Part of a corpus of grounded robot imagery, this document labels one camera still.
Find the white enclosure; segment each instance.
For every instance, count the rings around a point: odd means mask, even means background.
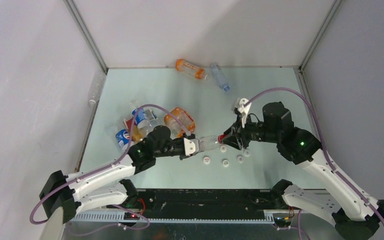
[[[75,1],[109,68],[298,66],[333,0]]]

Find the light blue table surface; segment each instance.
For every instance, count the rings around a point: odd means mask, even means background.
[[[214,79],[199,81],[173,68],[110,69],[96,111],[80,166],[88,171],[112,161],[122,154],[115,134],[124,128],[123,119],[131,113],[129,102],[136,98],[142,104],[152,103],[171,111],[186,110],[196,124],[196,136],[220,135],[236,119],[231,106],[236,98],[252,98],[259,92],[287,87],[300,91],[293,68],[230,67],[222,69],[229,78],[230,92],[221,90]],[[263,120],[262,107],[282,101],[292,113],[297,127],[311,131],[309,117],[300,98],[289,92],[271,92],[252,103],[251,111]],[[162,120],[165,113],[156,109]],[[130,179],[136,188],[174,189],[270,189],[287,179],[306,189],[322,189],[311,175],[285,160],[273,143],[251,142],[251,156],[237,161],[239,150],[228,146],[202,152],[179,160],[178,157],[157,158],[156,165]],[[210,164],[203,157],[211,158]],[[229,167],[222,160],[229,160]]]

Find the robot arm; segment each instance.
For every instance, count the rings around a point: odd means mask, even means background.
[[[44,201],[47,217],[50,218],[59,207],[63,208],[63,223],[93,208],[106,205],[131,207],[138,199],[138,192],[132,182],[124,178],[154,166],[158,157],[179,156],[182,160],[200,152],[199,140],[194,134],[176,139],[171,139],[170,134],[166,126],[157,126],[144,140],[131,146],[122,161],[102,171],[97,171],[102,167],[99,166],[88,172],[68,175],[63,175],[60,170],[52,173],[39,195],[40,199],[63,184],[76,181]]]
[[[219,141],[239,150],[247,148],[250,141],[276,143],[278,152],[285,159],[315,177],[333,197],[316,195],[281,180],[271,190],[279,196],[278,200],[324,219],[346,239],[353,239],[354,236],[354,239],[370,238],[379,228],[380,220],[339,174],[354,185],[382,217],[384,200],[370,196],[330,156],[326,159],[320,141],[309,131],[294,126],[291,112],[281,102],[266,104],[262,108],[264,121],[258,122],[252,122],[248,115],[250,105],[243,107],[246,102],[245,98],[236,101],[236,122],[219,137]]]

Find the plastic bottle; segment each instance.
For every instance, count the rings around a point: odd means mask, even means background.
[[[87,103],[89,107],[95,106],[95,104],[97,104],[97,102],[99,101],[102,89],[104,88],[106,77],[107,76],[103,72],[99,72],[93,77],[92,84],[89,90],[89,102]]]
[[[219,136],[205,136],[199,139],[199,149],[209,151],[220,147]]]
[[[160,125],[158,121],[158,117],[155,114],[155,112],[150,108],[145,108],[145,116],[149,120],[149,124],[152,126],[152,129],[154,129],[156,126]]]
[[[138,108],[141,106],[139,102],[136,99],[133,99],[130,102],[131,108],[133,111],[131,112],[131,115],[135,115]],[[152,127],[149,119],[147,118],[145,114],[145,110],[142,108],[138,111],[136,118],[134,119],[134,122],[136,123],[136,126],[139,130],[139,133],[146,137],[154,128]]]
[[[217,82],[217,85],[223,89],[225,92],[228,92],[231,88],[229,87],[228,78],[220,69],[220,66],[217,63],[211,63],[209,65],[209,72],[212,77]]]
[[[176,107],[175,109],[171,110],[171,113],[178,120],[180,120],[181,123],[183,123],[189,132],[193,133],[195,131],[194,119],[185,110],[180,107]],[[175,138],[180,138],[185,133],[179,123],[168,114],[164,117],[164,123],[170,129],[171,134]]]
[[[208,75],[202,67],[190,64],[189,62],[187,62],[184,59],[178,59],[176,61],[175,68],[177,71],[185,73],[185,74],[192,76],[196,79],[199,79],[199,80],[202,80],[202,79],[207,80],[208,79]]]

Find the bottle cap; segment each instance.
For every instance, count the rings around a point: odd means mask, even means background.
[[[242,155],[238,155],[236,160],[241,164],[244,162],[244,157]]]
[[[202,159],[203,160],[203,162],[204,162],[204,164],[205,165],[208,165],[208,164],[210,164],[210,157],[209,156],[204,156],[204,158]]]
[[[223,167],[227,168],[227,167],[229,167],[229,160],[227,160],[227,159],[223,159],[223,161],[221,162],[221,164],[223,164]]]
[[[228,150],[228,147],[226,145],[220,146],[220,152],[225,153]]]
[[[245,155],[245,157],[249,157],[249,156],[251,156],[251,152],[250,152],[250,150],[249,150],[249,149],[244,149],[244,150],[243,150],[243,155]]]

